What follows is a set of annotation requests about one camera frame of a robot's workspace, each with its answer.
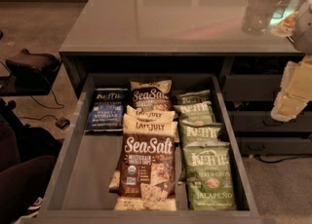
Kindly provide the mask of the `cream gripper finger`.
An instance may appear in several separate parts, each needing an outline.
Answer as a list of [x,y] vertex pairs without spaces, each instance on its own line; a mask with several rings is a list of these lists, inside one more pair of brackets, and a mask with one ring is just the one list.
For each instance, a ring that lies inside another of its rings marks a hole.
[[270,115],[271,118],[276,121],[288,122],[295,119],[306,106],[306,101],[289,97],[288,95],[279,92],[275,98],[274,106]]
[[305,56],[300,62],[287,63],[281,91],[303,100],[312,100],[312,56]]

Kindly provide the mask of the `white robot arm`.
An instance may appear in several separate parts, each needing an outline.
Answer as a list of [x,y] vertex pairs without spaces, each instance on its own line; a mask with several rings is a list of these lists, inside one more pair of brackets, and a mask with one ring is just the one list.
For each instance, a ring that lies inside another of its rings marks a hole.
[[299,10],[277,23],[271,33],[287,37],[304,53],[302,61],[287,63],[271,110],[274,120],[288,122],[312,101],[312,0],[306,0]]

